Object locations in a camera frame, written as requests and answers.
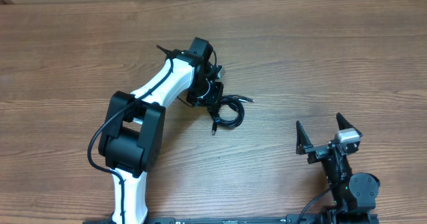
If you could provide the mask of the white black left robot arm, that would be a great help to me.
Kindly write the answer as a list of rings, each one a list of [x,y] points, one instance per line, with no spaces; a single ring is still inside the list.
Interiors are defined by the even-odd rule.
[[[116,92],[104,124],[89,143],[99,141],[105,166],[95,168],[113,176],[115,210],[106,223],[145,223],[147,174],[161,149],[165,111],[183,91],[190,107],[212,109],[219,104],[223,85],[218,75],[223,67],[211,64],[214,48],[195,39],[188,50],[164,51],[163,69],[143,87]]]

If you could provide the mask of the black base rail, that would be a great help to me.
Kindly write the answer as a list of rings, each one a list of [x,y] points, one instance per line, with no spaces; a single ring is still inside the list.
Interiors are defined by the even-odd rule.
[[[251,218],[203,218],[203,219],[174,219],[173,217],[162,217],[162,218],[149,218],[143,223],[147,224],[296,224],[298,220],[298,214],[289,214],[285,217],[251,217]],[[115,223],[112,217],[100,221],[83,221],[84,224],[112,224]],[[305,214],[301,224],[321,224],[331,223],[326,220],[322,220],[320,214]],[[357,223],[357,224],[379,224],[380,221],[377,215],[371,215],[370,220],[367,218],[359,218],[350,220],[349,218],[338,221],[337,223]]]

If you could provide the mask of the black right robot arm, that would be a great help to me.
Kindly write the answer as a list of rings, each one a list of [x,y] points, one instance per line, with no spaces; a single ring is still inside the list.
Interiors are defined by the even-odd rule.
[[[296,154],[307,155],[309,164],[321,163],[328,188],[314,197],[298,215],[297,223],[378,223],[378,216],[371,214],[376,208],[380,180],[370,173],[353,173],[348,156],[360,147],[362,132],[349,123],[341,113],[336,114],[339,130],[325,145],[315,146],[300,121],[296,122]],[[325,194],[331,193],[334,204],[322,207],[315,215],[306,211]]]

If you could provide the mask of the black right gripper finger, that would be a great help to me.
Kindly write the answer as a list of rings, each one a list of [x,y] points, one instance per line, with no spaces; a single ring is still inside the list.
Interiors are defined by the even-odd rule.
[[[353,128],[359,134],[360,137],[363,137],[362,132],[360,132],[351,123],[349,123],[341,113],[336,113],[336,120],[337,120],[337,123],[338,123],[339,130]]]
[[[296,154],[303,155],[307,150],[312,148],[313,145],[310,138],[304,131],[303,125],[300,121],[296,121],[297,141],[296,141]]]

